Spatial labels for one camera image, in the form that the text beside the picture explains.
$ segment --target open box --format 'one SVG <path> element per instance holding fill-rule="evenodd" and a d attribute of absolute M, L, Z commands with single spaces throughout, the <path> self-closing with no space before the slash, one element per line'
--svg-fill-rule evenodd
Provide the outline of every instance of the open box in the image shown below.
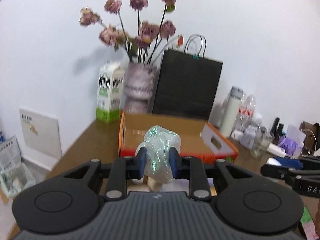
<path fill-rule="evenodd" d="M 214 163 L 216 159 L 222 158 L 234 161 L 238 155 L 237 148 L 205 120 L 123 113 L 119 134 L 120 157 L 134 156 L 145 133 L 154 125 L 174 131 L 180 136 L 180 156 L 195 156 L 204 163 Z"/>

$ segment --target white thermos bottle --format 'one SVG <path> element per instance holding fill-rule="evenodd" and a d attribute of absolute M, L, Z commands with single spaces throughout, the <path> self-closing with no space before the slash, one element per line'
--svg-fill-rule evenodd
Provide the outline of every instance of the white thermos bottle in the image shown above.
<path fill-rule="evenodd" d="M 235 119 L 239 113 L 242 95 L 242 89 L 234 86 L 231 88 L 229 100 L 227 102 L 219 130 L 224 137 L 228 138 L 232 132 Z"/>

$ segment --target wooden table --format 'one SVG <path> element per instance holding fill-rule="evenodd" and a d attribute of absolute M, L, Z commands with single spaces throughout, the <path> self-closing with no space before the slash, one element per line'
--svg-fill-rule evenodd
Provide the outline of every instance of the wooden table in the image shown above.
<path fill-rule="evenodd" d="M 119 127 L 120 121 L 111 124 L 94 121 L 61 158 L 47 178 L 52 178 L 91 159 L 100 159 L 102 163 L 113 162 L 118 157 Z M 260 167 L 272 156 L 265 154 L 260 160 L 257 160 L 250 155 L 247 148 L 241 146 L 237 141 L 232 141 L 232 143 L 239 149 L 239 156 L 235 164 L 257 174 L 260 173 Z M 302 199 L 313 219 L 315 219 L 318 200 L 304 196 Z M 19 231 L 18 226 L 15 225 L 9 239 L 13 238 Z"/>

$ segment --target milk carton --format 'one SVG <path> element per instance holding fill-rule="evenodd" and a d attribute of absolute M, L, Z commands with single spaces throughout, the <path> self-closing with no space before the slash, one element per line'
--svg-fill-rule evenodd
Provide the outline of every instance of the milk carton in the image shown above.
<path fill-rule="evenodd" d="M 120 118 L 120 99 L 124 69 L 119 62 L 105 64 L 99 70 L 97 119 L 107 123 Z"/>

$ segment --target translucent bag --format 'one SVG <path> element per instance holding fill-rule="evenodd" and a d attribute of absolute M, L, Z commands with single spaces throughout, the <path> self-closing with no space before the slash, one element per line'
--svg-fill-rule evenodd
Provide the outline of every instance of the translucent bag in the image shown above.
<path fill-rule="evenodd" d="M 180 152 L 181 138 L 175 132 L 161 126 L 151 127 L 144 136 L 137 150 L 141 147 L 147 149 L 147 163 L 144 174 L 159 183 L 173 182 L 172 171 L 169 163 L 169 149 L 175 147 Z"/>

